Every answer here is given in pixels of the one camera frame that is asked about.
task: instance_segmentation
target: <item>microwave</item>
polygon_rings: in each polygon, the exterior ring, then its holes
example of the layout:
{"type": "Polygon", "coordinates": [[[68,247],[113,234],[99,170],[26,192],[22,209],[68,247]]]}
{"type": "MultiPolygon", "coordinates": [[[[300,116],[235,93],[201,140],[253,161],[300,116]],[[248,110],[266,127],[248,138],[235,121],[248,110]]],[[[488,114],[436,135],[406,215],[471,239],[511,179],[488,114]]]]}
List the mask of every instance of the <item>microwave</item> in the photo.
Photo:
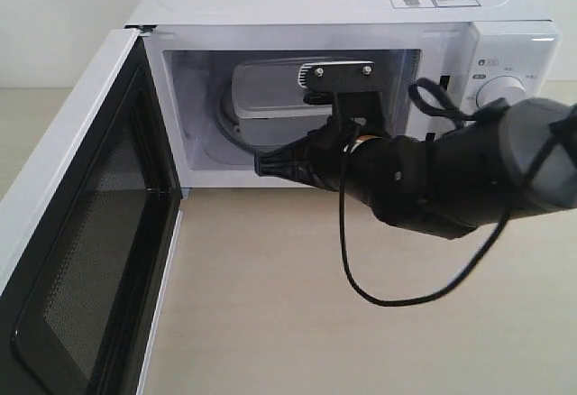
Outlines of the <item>microwave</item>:
{"type": "Polygon", "coordinates": [[[142,393],[179,201],[296,186],[253,151],[325,119],[296,105],[300,67],[378,64],[388,130],[423,138],[446,124],[411,105],[417,78],[467,112],[514,103],[559,41],[530,0],[142,0],[0,202],[0,393],[142,393]]]}

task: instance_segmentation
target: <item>gray container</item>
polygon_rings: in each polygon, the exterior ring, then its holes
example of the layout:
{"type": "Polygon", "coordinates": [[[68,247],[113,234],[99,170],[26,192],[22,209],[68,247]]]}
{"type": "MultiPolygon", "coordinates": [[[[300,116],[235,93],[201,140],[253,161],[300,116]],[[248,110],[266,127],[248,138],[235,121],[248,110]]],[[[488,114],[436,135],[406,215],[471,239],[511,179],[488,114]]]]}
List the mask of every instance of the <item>gray container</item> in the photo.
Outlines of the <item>gray container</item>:
{"type": "Polygon", "coordinates": [[[298,84],[300,67],[322,60],[334,59],[250,61],[234,69],[232,102],[246,143],[281,146],[326,124],[331,106],[305,104],[306,90],[298,84]]]}

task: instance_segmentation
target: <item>microwave control panel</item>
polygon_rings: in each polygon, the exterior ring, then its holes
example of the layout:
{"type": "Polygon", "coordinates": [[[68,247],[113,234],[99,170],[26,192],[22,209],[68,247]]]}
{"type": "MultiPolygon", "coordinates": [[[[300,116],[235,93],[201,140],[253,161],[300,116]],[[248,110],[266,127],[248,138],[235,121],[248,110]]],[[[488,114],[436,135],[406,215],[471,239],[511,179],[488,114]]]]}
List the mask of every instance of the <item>microwave control panel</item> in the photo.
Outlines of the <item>microwave control panel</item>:
{"type": "Polygon", "coordinates": [[[468,112],[501,97],[514,105],[536,96],[560,41],[548,21],[473,23],[467,35],[472,58],[458,97],[468,112]]]}

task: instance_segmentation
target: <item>white wall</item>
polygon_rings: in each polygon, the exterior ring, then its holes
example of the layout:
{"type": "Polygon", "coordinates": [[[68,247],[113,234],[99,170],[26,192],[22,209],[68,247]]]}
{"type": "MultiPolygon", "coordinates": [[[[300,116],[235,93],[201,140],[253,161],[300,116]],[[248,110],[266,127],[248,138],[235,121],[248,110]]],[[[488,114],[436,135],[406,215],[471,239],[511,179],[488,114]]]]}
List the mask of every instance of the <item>white wall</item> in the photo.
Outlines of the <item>white wall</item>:
{"type": "MultiPolygon", "coordinates": [[[[139,0],[0,0],[0,87],[70,87],[139,0]]],[[[536,0],[564,43],[550,79],[577,79],[577,0],[536,0]]]]}

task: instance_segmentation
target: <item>mesh screen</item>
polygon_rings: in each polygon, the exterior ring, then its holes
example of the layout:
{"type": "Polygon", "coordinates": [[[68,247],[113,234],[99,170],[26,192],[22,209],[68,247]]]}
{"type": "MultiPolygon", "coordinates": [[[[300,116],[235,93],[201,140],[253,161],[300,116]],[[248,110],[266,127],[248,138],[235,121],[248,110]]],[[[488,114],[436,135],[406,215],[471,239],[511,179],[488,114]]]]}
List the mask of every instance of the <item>mesh screen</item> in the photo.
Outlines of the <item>mesh screen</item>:
{"type": "Polygon", "coordinates": [[[89,379],[146,202],[146,186],[126,128],[100,154],[56,243],[64,253],[43,317],[89,379]]]}

